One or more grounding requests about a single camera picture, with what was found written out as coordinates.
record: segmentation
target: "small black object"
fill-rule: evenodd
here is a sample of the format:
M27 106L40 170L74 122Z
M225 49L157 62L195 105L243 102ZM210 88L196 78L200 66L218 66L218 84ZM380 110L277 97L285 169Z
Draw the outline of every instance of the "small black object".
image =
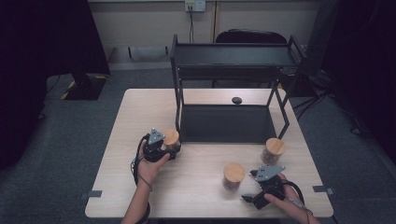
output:
M259 182L260 187L262 188L262 192L256 195L255 197L250 196L242 196L242 198L247 203L253 203L257 209L264 208L269 202L264 198L264 194L270 193L276 196L279 200L285 199L285 193L283 190L282 180L278 175L273 176L272 178Z
M151 161L151 162L156 162L156 161L160 160L167 153L169 153L171 155L169 157L169 161L174 160L176 158L178 151L176 149L175 150L173 150L173 149L162 150L161 147L159 147L159 144L154 144L154 145L145 144L145 147L143 148L143 153L145 155L145 159L147 161Z
M100 198L102 196L101 190L90 190L88 193L81 193L79 198L81 200L88 200L89 198Z
M237 96L235 96L235 97L232 99L232 101L233 101L233 103L236 104L236 105L242 104L242 99L241 99L240 97L237 97Z
M315 193L327 192L327 189L324 186L313 186L312 188L314 189Z

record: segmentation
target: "finger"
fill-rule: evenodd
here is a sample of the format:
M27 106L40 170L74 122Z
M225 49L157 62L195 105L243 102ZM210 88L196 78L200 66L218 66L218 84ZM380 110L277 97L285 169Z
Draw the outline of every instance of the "finger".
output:
M282 173L277 174L281 179L287 180L286 176Z
M160 160L156 161L155 163L158 164L158 167L161 167L169 161L170 156L171 155L169 153L166 153Z
M143 148L145 147L145 144L146 144L146 139L143 139L142 144L140 145L139 148L139 153L143 153Z
M264 198L270 202L273 203L274 205L278 206L278 207L282 207L282 205L284 204L283 201L280 201L276 196L266 193L264 194Z

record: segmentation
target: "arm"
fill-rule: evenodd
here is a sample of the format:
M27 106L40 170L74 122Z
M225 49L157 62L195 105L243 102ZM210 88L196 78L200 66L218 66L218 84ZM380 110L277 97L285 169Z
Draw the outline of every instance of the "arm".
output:
M145 143L142 144L139 153L143 153L144 145ZM136 191L134 192L134 197L128 206L121 224L135 224L143 217L143 215L146 214L146 209L149 202L150 187L154 183L160 168L169 160L169 156L169 154L166 154L157 162L149 162L145 159L142 159L139 162L139 179L137 181Z
M279 174L279 177L281 179L285 179L286 177L282 174ZM275 197L272 194L265 194L264 198L270 202L282 209L289 217L297 220L299 223L302 224L320 224L320 222L312 215L310 211L308 211L306 208L300 208L296 204L292 203L288 198L294 200L295 202L304 205L297 193L294 191L294 189L289 186L285 185L284 187L285 190L285 196L286 198L283 201L280 201L277 197Z

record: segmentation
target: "power cord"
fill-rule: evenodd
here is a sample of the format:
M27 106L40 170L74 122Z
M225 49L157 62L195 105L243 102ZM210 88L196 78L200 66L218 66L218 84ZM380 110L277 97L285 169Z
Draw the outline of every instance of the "power cord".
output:
M306 106L302 111L294 112L296 115L297 115L297 114L300 114L300 115L298 116L297 120L300 120L301 116L303 115L303 113L304 113L307 109L312 108L312 107L314 107L315 105L317 105L317 104L319 104L320 102L322 102L324 96L327 95L327 94L328 94L328 92L325 91L325 92L323 92L322 94L319 94L318 96L315 96L314 98L311 98L311 99L309 99L309 100L307 100L307 101L302 102L302 103L299 104L299 105L296 105L296 106L293 108L293 110L295 110L296 108L298 108L298 107L300 107L300 106L302 106L302 105L309 104L309 105Z
M318 93L315 91L315 88L314 88L314 85L312 84L311 79L309 79L309 83L311 84L312 90L314 90L315 94L316 94L317 96L319 96ZM351 112L349 112L349 111L347 111L347 110L345 110L345 109L343 109L343 108L341 108L341 107L339 107L339 106L333 105L333 104L331 104L331 103L329 103L329 102L327 102L327 101L325 101L325 100L323 100L323 102L324 102L326 105L329 105L329 106L331 106L331 107L333 107L333 108L335 108L335 109L338 109L338 110L340 110L340 111L343 111L344 113L346 113L347 115L349 115L350 117L352 117L352 119L355 121L356 125L358 126L359 130L362 130L362 131L365 132L365 133L369 133L368 130L366 130L364 127L361 126L361 124L359 123L359 121L356 119L356 117L355 117Z
M282 193L282 192L280 192L280 193L281 193L289 202L293 203L294 205L296 205L297 207L299 207L300 209L302 209L302 210L305 211L306 220L307 220L307 223L309 224L310 222L309 222L309 215L308 215L308 212L309 212L312 216L314 215L314 213L313 213L311 210L309 210L308 208L305 207L305 205L304 205L304 204L305 204L305 201L304 201L303 193L301 192L300 188L299 188L296 184L294 184L293 182L291 182L291 181L289 181L289 180L285 180L285 179L282 179L282 185L290 185L290 186L297 192L297 195L298 195L298 197L299 197L299 199L300 199L300 201L301 201L302 203L299 203L299 202L295 201L294 199L292 199L291 197L288 197L287 195L285 195L285 194Z
M61 75L58 76L58 78L56 79L55 83L52 84L52 86L49 88L49 90L46 92L46 94L48 94L50 91L52 91L52 89L56 86L56 84L58 84L59 79L61 79Z
M332 220L335 222L335 224L338 224L338 221L337 221L337 219L335 218L334 215L332 215Z
M191 26L190 26L190 43L194 43L194 24L192 22L192 7L189 7L189 13L190 13L190 21L191 21Z

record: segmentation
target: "black cable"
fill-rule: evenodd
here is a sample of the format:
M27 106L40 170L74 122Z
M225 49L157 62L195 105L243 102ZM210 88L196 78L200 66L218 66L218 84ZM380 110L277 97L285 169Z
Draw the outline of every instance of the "black cable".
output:
M313 84L312 84L312 81L309 80L309 82L311 83L312 89L314 89L314 86L313 86ZM332 107L334 107L334 108L336 108L336 109L338 109L338 110L341 110L341 111L345 112L347 115L349 115L350 117L353 118L353 120L355 121L355 123L356 123L356 125L358 126L358 129L359 129L360 131L363 131L363 132L365 132L365 133L369 133L368 130L366 130L364 127L361 126L361 124L359 123L359 121L358 121L358 119L356 118L356 116L354 116L351 112L349 112L349 111L347 111L347 110L345 110L345 109L343 109L343 108L340 108L340 107L338 107L338 106L336 106L336 105L327 103L326 101L323 101L323 102L326 103L326 104L329 105L329 106L332 106Z
M335 218L334 215L332 215L332 220L333 220L336 224L338 224L338 221L337 221L337 219Z
M149 134L146 134L145 136L142 137L142 139L140 139L139 145L137 146L137 151L136 151L136 156L134 157L134 160L131 161L131 172L134 175L134 182L137 185L137 168L139 166L139 152L140 152L140 147L142 146L143 140L148 140L149 139Z
M322 101L322 99L323 99L323 98L321 98L321 97L317 97L317 98L315 99L315 101L313 101L313 102L312 102L311 104L309 104L306 108L304 108L304 110L303 110L303 111L300 113L300 115L298 116L297 120L299 120L299 119L301 118L301 116L303 115L303 113L304 113L307 109L314 107L315 105L317 105L318 103L320 103L320 102Z
M49 88L49 90L46 92L46 94L48 94L50 91L52 91L52 89L56 86L56 84L58 84L59 79L61 79L61 75L58 76L58 79L56 79L55 83Z
M303 197L303 192L300 190L300 188L296 184L294 184L293 182L291 182L289 180L282 179L282 185L290 185L292 188L294 188L296 190L296 192L298 194L298 197L300 198L301 202L303 204L305 204L304 197Z
M308 221L308 224L309 224L309 215L308 215L308 211L305 211L305 214L306 214L306 220Z
M215 1L214 4L215 4L215 5L214 5L214 8L218 8L218 2ZM217 14L217 12L218 12L218 11L215 10L215 16L214 16L215 21L218 20L218 14ZM212 36L212 38L213 38L212 42L213 42L213 43L216 42L216 29L217 29L216 23L214 22L214 24L213 24L213 36Z
M192 7L189 7L189 13L190 13L190 21L191 21L191 25L190 25L190 43L191 43L191 34L192 34L192 43L194 43L194 25L192 22Z
M315 100L316 98L318 98L318 97L316 97L316 96L312 97L311 99L306 100L306 101L300 103L299 105L295 105L292 109L295 110L295 109L297 109L300 106L306 105L306 104L310 103L311 101Z

